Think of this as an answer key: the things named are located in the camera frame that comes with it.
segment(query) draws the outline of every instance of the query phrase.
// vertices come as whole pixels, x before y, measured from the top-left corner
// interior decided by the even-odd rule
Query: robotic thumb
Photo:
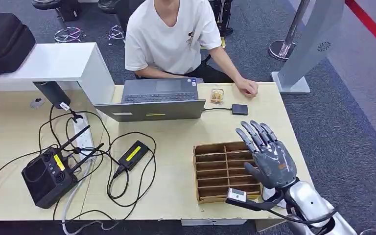
[[[270,183],[259,169],[254,168],[250,163],[244,163],[247,173],[251,174],[257,181],[261,182],[266,188],[274,188],[274,185]]]

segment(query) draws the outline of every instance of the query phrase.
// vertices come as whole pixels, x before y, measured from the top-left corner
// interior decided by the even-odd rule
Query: robotic arm
[[[257,165],[244,163],[247,172],[266,188],[274,188],[275,194],[267,201],[257,203],[247,199],[246,192],[230,188],[226,203],[254,211],[269,211],[283,219],[296,235],[356,235],[355,230],[345,221],[327,200],[307,182],[296,177],[296,165],[284,144],[264,123],[241,125],[251,139],[240,129],[236,132],[246,143]],[[287,216],[273,210],[281,200],[285,200]]]

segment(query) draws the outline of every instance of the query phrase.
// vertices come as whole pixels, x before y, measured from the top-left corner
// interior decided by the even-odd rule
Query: power adapter
[[[231,106],[231,112],[233,115],[248,115],[249,109],[245,104],[233,104]]]
[[[132,168],[139,162],[139,160],[148,152],[149,148],[140,141],[136,141],[126,153],[119,159],[119,168],[116,170],[113,178],[119,176],[125,169],[132,170]]]

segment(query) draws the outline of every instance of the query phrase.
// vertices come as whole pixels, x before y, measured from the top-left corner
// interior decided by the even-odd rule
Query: white t-shirt
[[[191,72],[201,64],[201,45],[208,50],[221,46],[208,0],[180,0],[173,27],[162,21],[154,0],[146,0],[127,25],[125,68],[138,71],[154,66],[175,74]]]

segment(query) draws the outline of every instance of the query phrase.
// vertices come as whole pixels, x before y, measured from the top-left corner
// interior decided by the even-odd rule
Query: laptop
[[[122,103],[197,100],[201,78],[136,79],[124,82]]]
[[[205,100],[198,100],[197,79],[126,80],[122,103],[95,107],[118,122],[200,118]]]

